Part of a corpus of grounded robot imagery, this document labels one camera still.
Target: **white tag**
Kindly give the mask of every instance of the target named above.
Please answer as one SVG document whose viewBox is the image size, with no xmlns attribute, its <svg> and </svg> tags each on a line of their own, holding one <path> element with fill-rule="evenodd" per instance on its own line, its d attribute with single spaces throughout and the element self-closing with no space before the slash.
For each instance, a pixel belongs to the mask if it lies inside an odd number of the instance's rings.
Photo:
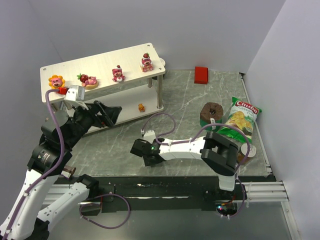
<svg viewBox="0 0 320 240">
<path fill-rule="evenodd" d="M 214 118 L 210 118 L 210 122 L 212 124 L 215 124 L 216 123 L 216 120 Z"/>
</svg>

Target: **brand logo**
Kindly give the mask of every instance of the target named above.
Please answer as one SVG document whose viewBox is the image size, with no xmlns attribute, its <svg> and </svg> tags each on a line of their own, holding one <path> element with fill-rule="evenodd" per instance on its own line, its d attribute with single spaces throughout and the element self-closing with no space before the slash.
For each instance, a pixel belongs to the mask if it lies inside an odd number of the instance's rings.
<svg viewBox="0 0 320 240">
<path fill-rule="evenodd" d="M 252 106 L 251 104 L 249 104 L 247 102 L 244 102 L 244 101 L 237 101 L 235 103 L 235 106 L 236 107 L 241 106 L 241 107 L 250 109 L 256 115 L 259 113 L 259 109 L 258 108 L 256 108 L 255 106 Z"/>
</svg>

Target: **snack bag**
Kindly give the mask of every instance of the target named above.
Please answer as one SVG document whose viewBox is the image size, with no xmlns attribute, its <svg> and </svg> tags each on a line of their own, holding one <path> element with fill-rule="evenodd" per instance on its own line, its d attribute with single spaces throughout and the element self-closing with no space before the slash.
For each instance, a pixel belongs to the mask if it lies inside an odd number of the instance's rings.
<svg viewBox="0 0 320 240">
<path fill-rule="evenodd" d="M 236 97 L 232 97 L 232 102 L 233 105 L 230 115 L 225 124 L 239 128 L 247 136 L 250 143 L 252 143 L 254 124 L 261 109 L 252 106 L 247 102 L 240 101 Z M 246 142 L 245 138 L 240 133 L 228 127 L 222 127 L 218 133 L 238 140 L 241 143 Z"/>
</svg>

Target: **figurine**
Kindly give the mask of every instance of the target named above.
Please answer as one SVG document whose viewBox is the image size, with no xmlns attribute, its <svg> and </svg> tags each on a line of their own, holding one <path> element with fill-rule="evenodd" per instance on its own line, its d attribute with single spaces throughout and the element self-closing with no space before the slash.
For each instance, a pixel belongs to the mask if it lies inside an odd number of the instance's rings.
<svg viewBox="0 0 320 240">
<path fill-rule="evenodd" d="M 149 53 L 143 54 L 141 59 L 140 67 L 143 72 L 151 71 L 154 69 L 153 62 L 150 59 Z"/>
<path fill-rule="evenodd" d="M 112 69 L 112 75 L 113 78 L 112 80 L 114 82 L 122 82 L 123 80 L 125 80 L 125 76 L 122 74 L 122 68 L 120 67 L 120 65 L 117 65 L 116 68 Z"/>
<path fill-rule="evenodd" d="M 78 79 L 82 82 L 82 86 L 86 89 L 86 90 L 91 90 L 91 89 L 95 89 L 96 87 L 98 87 L 98 80 L 95 76 L 88 76 L 86 74 L 79 74 Z"/>
<path fill-rule="evenodd" d="M 49 86 L 52 89 L 58 89 L 59 87 L 63 88 L 65 86 L 65 83 L 66 81 L 62 76 L 52 75 L 52 77 L 49 78 Z"/>
<path fill-rule="evenodd" d="M 142 105 L 142 103 L 138 106 L 140 113 L 144 113 L 146 111 L 145 106 Z"/>
</svg>

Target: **strawberry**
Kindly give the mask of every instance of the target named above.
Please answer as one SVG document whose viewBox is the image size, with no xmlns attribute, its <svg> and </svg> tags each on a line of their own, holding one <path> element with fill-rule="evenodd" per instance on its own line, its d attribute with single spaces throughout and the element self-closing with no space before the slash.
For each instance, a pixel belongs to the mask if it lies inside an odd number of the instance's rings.
<svg viewBox="0 0 320 240">
<path fill-rule="evenodd" d="M 77 77 L 82 83 L 85 83 L 89 79 L 88 75 L 81 74 L 81 73 L 77 75 Z"/>
</svg>

